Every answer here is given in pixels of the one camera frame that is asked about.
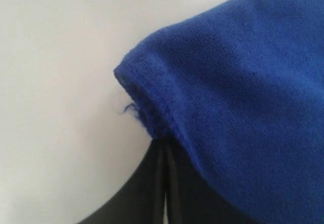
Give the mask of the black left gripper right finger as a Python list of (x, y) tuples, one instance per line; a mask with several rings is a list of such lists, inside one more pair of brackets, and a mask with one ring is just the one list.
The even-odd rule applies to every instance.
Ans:
[(166, 174), (169, 223), (243, 223), (243, 214), (210, 188), (176, 143), (166, 144)]

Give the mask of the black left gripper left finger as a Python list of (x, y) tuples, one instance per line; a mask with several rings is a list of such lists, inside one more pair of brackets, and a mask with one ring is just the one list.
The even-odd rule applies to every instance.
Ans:
[(164, 223), (166, 188), (164, 149), (163, 140), (153, 140), (140, 165), (122, 188), (80, 223)]

